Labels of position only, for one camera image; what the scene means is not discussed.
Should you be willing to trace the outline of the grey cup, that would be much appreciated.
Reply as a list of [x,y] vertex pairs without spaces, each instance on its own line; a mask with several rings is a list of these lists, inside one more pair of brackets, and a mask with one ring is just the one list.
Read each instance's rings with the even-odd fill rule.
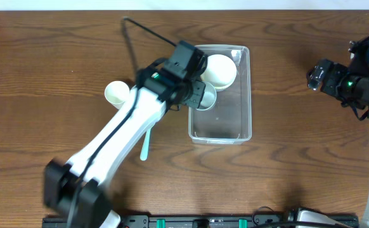
[[200,106],[197,108],[198,111],[211,110],[214,107],[217,99],[217,92],[215,87],[209,82],[204,82],[204,84],[204,95],[200,102]]

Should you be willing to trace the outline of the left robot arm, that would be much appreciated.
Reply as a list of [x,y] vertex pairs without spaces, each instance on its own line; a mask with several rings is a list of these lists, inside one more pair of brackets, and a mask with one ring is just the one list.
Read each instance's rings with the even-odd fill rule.
[[65,163],[51,160],[45,166],[43,202],[65,219],[66,227],[119,226],[106,189],[135,144],[171,106],[200,106],[203,72],[156,64],[138,70],[136,85],[98,135]]

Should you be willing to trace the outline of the white bowl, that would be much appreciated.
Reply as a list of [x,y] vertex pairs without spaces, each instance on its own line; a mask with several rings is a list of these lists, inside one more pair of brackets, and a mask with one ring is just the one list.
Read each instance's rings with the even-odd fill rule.
[[236,75],[236,65],[231,58],[213,54],[207,58],[207,68],[200,78],[212,84],[217,91],[223,91],[234,83]]

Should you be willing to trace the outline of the white cup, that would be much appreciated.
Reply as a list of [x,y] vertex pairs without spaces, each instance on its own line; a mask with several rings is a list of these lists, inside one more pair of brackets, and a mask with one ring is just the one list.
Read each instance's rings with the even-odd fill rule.
[[113,81],[105,88],[105,98],[116,109],[121,109],[124,103],[129,99],[130,88],[123,81]]

